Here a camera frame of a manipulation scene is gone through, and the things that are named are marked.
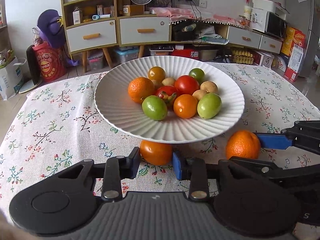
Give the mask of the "large orange mandarin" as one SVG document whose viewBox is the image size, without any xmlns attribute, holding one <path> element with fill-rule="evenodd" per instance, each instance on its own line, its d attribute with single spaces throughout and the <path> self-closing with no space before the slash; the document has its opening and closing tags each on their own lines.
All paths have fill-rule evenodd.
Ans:
<svg viewBox="0 0 320 240">
<path fill-rule="evenodd" d="M 260 141 L 254 133 L 247 130 L 240 130 L 233 133 L 228 139 L 225 155 L 227 159 L 231 157 L 258 159 L 260 149 Z"/>
</svg>

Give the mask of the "orange round tomato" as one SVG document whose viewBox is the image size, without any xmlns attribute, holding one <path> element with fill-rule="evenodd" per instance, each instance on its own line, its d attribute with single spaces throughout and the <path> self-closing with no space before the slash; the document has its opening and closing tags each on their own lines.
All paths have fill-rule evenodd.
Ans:
<svg viewBox="0 0 320 240">
<path fill-rule="evenodd" d="M 174 113 L 182 119 L 190 119 L 197 113 L 198 100 L 189 94 L 180 95 L 174 102 Z"/>
</svg>

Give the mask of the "green oval tomato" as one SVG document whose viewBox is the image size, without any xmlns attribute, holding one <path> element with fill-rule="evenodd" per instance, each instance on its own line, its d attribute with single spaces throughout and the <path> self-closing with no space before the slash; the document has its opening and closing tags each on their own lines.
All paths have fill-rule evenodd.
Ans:
<svg viewBox="0 0 320 240">
<path fill-rule="evenodd" d="M 197 104 L 197 113 L 203 119 L 215 117 L 222 106 L 222 100 L 215 93 L 206 94 Z"/>
</svg>

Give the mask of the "tan longan fruit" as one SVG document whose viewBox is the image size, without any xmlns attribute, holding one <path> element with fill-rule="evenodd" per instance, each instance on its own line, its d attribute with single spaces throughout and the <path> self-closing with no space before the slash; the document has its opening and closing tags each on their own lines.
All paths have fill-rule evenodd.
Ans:
<svg viewBox="0 0 320 240">
<path fill-rule="evenodd" d="M 200 101 L 205 95 L 207 95 L 208 92 L 205 91 L 205 90 L 197 90 L 193 93 L 193 97 L 197 100 L 197 101 Z"/>
<path fill-rule="evenodd" d="M 175 79 L 173 77 L 167 77 L 162 81 L 163 86 L 174 86 L 175 85 Z"/>
<path fill-rule="evenodd" d="M 201 83 L 200 90 L 203 90 L 207 93 L 214 93 L 214 94 L 219 93 L 219 89 L 217 85 L 212 81 L 204 81 L 203 83 Z"/>
</svg>

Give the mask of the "red tomato with stem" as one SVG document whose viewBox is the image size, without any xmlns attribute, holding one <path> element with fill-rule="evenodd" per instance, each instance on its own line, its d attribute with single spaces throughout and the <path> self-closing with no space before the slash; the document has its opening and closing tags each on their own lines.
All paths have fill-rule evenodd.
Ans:
<svg viewBox="0 0 320 240">
<path fill-rule="evenodd" d="M 168 108 L 172 108 L 179 91 L 174 86 L 162 86 L 155 91 L 155 96 L 161 98 Z"/>
</svg>

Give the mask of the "small orange mandarin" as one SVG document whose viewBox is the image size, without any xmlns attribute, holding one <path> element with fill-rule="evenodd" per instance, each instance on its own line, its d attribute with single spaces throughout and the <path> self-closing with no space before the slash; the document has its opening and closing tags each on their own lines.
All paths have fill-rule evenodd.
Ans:
<svg viewBox="0 0 320 240">
<path fill-rule="evenodd" d="M 133 79 L 127 88 L 128 95 L 135 103 L 142 104 L 144 99 L 153 95 L 155 86 L 153 82 L 146 77 Z"/>
</svg>

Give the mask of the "large red tomato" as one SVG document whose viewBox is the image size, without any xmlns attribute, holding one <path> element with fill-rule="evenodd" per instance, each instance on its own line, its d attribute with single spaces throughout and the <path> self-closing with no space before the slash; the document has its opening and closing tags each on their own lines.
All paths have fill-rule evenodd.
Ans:
<svg viewBox="0 0 320 240">
<path fill-rule="evenodd" d="M 200 89 L 200 85 L 198 81 L 189 76 L 189 75 L 182 75 L 180 76 L 174 84 L 174 87 L 182 94 L 189 94 L 193 95 L 193 93 Z"/>
</svg>

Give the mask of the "dark green tomato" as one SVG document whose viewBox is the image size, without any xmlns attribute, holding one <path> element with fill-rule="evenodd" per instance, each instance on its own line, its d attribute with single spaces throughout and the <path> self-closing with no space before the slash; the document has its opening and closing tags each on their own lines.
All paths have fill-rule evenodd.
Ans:
<svg viewBox="0 0 320 240">
<path fill-rule="evenodd" d="M 194 68 L 189 72 L 189 76 L 193 77 L 199 84 L 204 81 L 205 73 L 200 68 Z"/>
</svg>

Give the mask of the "yellow orange tomato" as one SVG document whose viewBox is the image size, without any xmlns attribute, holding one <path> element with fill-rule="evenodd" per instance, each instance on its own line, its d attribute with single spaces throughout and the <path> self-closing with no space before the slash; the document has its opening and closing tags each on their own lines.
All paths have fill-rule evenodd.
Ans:
<svg viewBox="0 0 320 240">
<path fill-rule="evenodd" d="M 162 82 L 166 77 L 166 72 L 163 68 L 159 66 L 154 66 L 148 71 L 148 78 L 150 80 L 156 80 L 158 82 Z"/>
</svg>

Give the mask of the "floral tablecloth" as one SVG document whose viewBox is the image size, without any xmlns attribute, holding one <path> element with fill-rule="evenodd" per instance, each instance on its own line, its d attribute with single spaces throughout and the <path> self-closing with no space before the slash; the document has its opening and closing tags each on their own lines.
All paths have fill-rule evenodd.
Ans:
<svg viewBox="0 0 320 240">
<path fill-rule="evenodd" d="M 319 110 L 299 90 L 274 71 L 265 67 L 241 64 L 218 64 L 241 88 L 245 98 L 244 113 L 237 125 L 213 139 L 189 145 L 176 145 L 181 153 L 204 158 L 209 163 L 222 159 L 226 142 L 235 131 L 280 132 L 295 121 L 319 120 Z M 129 155 L 140 140 L 109 125 L 94 103 L 98 82 L 106 73 L 75 77 L 55 82 L 31 92 L 13 120 L 1 144 L 1 239 L 41 239 L 13 226 L 9 216 L 12 198 L 27 187 L 84 159 L 105 163 L 108 158 Z M 277 166 L 279 153 L 261 149 L 260 159 Z M 122 192 L 183 191 L 189 182 L 175 178 L 172 165 L 155 166 L 142 161 L 136 179 L 121 182 Z M 154 219 L 157 224 L 147 229 L 151 236 L 124 236 L 124 239 L 196 239 L 200 225 L 189 222 L 174 236 L 160 225 L 173 226 L 165 218 L 147 218 L 136 209 L 133 225 Z"/>
</svg>

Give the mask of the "red box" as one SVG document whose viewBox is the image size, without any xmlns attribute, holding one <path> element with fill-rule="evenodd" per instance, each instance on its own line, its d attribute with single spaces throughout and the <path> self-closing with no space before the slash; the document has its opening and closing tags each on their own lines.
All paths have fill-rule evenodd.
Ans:
<svg viewBox="0 0 320 240">
<path fill-rule="evenodd" d="M 199 51 L 191 48 L 185 48 L 181 50 L 175 49 L 170 53 L 170 55 L 199 60 Z"/>
</svg>

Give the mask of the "white microwave oven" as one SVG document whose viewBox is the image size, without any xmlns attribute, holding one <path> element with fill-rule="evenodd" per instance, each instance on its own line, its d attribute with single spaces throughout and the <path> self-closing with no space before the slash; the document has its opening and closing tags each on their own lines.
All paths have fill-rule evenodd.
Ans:
<svg viewBox="0 0 320 240">
<path fill-rule="evenodd" d="M 252 8 L 250 27 L 253 30 L 283 39 L 287 22 L 271 11 Z"/>
</svg>

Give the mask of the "red printed bag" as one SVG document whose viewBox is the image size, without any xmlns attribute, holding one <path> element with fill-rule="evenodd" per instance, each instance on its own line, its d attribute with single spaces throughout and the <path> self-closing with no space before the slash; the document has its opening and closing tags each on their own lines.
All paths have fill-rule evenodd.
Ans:
<svg viewBox="0 0 320 240">
<path fill-rule="evenodd" d="M 44 41 L 38 46 L 33 46 L 33 51 L 45 82 L 53 82 L 65 75 L 66 68 L 60 49 L 52 48 L 48 42 Z"/>
</svg>

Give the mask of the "white paper shopping bag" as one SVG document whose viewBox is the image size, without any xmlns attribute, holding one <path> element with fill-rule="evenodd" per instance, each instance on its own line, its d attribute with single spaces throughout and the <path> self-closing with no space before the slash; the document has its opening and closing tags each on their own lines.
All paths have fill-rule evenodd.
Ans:
<svg viewBox="0 0 320 240">
<path fill-rule="evenodd" d="M 21 66 L 26 63 L 27 59 L 14 57 L 13 60 L 4 68 L 1 68 L 1 97 L 8 100 L 15 96 L 24 84 Z"/>
</svg>

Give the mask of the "wooden cabinet with drawers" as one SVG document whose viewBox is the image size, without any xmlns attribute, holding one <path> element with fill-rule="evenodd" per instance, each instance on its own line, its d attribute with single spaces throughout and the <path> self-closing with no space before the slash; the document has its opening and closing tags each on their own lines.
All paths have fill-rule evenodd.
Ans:
<svg viewBox="0 0 320 240">
<path fill-rule="evenodd" d="M 208 7 L 205 0 L 176 0 L 175 8 L 195 8 L 228 17 L 230 9 L 245 9 L 252 4 L 253 0 L 222 0 Z M 169 18 L 150 14 L 153 7 L 136 5 L 131 0 L 61 0 L 61 7 L 69 55 L 81 55 L 83 68 L 88 66 L 90 53 L 97 49 L 114 67 L 111 48 L 137 46 L 139 56 L 144 55 L 145 46 L 155 44 L 241 46 L 277 54 L 282 44 L 280 38 L 251 29 L 249 14 L 245 12 L 233 18 L 242 25 L 238 28 L 192 20 L 170 24 Z"/>
</svg>

